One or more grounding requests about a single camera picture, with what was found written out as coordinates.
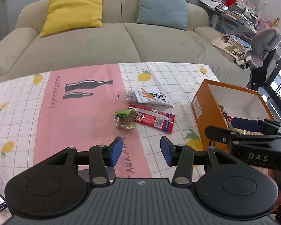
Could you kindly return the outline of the red dates snack packet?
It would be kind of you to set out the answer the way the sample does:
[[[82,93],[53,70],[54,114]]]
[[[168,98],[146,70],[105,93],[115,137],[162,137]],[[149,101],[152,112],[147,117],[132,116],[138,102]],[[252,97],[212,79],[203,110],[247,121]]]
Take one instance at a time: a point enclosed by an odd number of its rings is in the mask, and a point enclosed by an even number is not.
[[[225,111],[222,112],[222,115],[226,121],[227,127],[229,130],[234,130],[231,121],[233,120],[233,116],[232,115],[228,115]]]

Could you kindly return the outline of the light blue cushion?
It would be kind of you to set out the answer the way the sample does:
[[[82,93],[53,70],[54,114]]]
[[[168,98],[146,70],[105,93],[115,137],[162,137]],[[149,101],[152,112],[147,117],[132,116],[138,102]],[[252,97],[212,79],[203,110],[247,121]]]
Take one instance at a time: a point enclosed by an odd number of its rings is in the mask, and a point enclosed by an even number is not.
[[[185,0],[140,0],[136,20],[139,24],[186,30],[187,21]]]

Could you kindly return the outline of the orange cardboard box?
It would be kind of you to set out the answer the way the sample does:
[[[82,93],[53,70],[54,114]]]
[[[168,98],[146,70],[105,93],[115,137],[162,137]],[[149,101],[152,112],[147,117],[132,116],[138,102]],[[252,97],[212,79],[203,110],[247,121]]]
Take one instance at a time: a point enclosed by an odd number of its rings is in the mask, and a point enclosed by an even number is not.
[[[274,119],[258,92],[207,79],[201,83],[191,107],[200,134],[200,141],[192,143],[195,150],[206,150],[209,146],[209,139],[205,135],[207,126],[228,129],[223,111],[233,117],[249,120]]]

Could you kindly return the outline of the cluttered side desk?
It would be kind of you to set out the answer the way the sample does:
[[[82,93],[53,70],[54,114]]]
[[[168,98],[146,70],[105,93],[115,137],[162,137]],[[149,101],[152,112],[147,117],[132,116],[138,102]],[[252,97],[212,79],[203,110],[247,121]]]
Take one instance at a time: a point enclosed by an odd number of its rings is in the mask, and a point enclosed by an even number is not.
[[[263,29],[274,27],[261,19],[261,13],[256,12],[254,5],[248,0],[198,1],[209,12],[211,19],[209,26],[198,27],[194,31],[228,60],[242,69],[249,68],[252,59],[248,53],[252,50],[253,37]]]

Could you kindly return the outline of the grey office chair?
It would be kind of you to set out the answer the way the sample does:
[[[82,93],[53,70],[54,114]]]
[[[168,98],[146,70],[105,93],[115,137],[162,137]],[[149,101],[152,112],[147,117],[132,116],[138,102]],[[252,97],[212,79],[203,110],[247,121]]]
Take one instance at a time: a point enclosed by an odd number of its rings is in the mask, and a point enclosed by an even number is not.
[[[263,66],[263,61],[273,49],[277,49],[281,43],[281,34],[275,28],[265,28],[255,34],[252,39],[249,56],[250,69],[257,69]]]

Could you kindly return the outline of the white carrot stick snack packet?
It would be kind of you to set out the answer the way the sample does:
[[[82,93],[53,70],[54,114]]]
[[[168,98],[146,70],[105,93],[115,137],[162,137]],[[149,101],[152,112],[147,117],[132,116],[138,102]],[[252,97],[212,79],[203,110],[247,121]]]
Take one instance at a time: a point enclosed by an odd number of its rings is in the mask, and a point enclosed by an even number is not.
[[[137,87],[133,89],[138,103],[173,107],[170,97],[159,90]]]

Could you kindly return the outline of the beige sofa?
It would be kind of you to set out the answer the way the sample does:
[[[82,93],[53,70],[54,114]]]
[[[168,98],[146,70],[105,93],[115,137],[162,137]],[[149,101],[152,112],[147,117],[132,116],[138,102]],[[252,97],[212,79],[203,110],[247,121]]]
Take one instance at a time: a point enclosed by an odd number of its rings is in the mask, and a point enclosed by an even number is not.
[[[25,6],[16,28],[0,41],[0,82],[38,73],[91,65],[177,62],[210,66],[224,83],[245,87],[250,70],[212,45],[220,33],[206,10],[187,4],[186,30],[138,24],[140,0],[103,0],[103,26],[40,37],[49,0]]]

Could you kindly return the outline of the green nut snack packet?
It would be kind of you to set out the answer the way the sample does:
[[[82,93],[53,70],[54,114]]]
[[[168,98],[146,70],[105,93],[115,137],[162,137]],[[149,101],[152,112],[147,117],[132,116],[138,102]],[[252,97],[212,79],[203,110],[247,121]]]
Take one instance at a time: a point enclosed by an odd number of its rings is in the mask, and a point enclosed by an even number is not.
[[[136,118],[134,109],[120,109],[115,113],[116,126],[127,130],[135,128],[134,120]]]

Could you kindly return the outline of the red white snack packet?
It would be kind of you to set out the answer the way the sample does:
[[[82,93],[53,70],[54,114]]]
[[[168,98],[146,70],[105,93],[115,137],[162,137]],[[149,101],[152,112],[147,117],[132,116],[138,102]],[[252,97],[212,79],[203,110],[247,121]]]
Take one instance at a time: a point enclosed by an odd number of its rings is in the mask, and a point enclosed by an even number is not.
[[[157,128],[168,134],[172,133],[175,116],[145,106],[130,104],[129,109],[136,111],[135,120],[150,127]]]

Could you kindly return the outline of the small clear wrapped candy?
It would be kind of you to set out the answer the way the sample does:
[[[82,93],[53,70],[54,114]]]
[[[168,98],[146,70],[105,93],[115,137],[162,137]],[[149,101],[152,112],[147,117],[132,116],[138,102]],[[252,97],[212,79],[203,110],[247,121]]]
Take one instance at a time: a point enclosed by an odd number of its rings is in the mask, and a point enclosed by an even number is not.
[[[128,90],[126,92],[126,100],[130,103],[137,103],[138,102],[136,94],[133,90]]]

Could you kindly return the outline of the yellow cushion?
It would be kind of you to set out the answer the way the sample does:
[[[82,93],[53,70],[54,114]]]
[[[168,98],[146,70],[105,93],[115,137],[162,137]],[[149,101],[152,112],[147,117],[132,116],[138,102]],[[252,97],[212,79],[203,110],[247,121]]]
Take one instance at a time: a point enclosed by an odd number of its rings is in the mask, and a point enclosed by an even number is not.
[[[102,27],[103,0],[49,0],[40,37],[72,29]]]

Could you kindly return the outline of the pink white patterned tablecloth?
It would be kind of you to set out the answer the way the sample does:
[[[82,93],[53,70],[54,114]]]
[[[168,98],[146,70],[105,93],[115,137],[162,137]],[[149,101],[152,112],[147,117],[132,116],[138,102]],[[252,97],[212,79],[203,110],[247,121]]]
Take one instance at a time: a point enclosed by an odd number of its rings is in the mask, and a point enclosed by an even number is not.
[[[140,87],[164,92],[172,106],[157,106],[175,117],[167,135],[173,144],[200,143],[191,102],[205,80],[218,80],[204,64],[140,62],[77,67],[0,82],[0,191],[14,176],[73,146],[87,151],[123,138],[118,177],[172,179],[160,151],[166,133],[137,124],[116,125],[115,113],[129,107],[126,93]]]

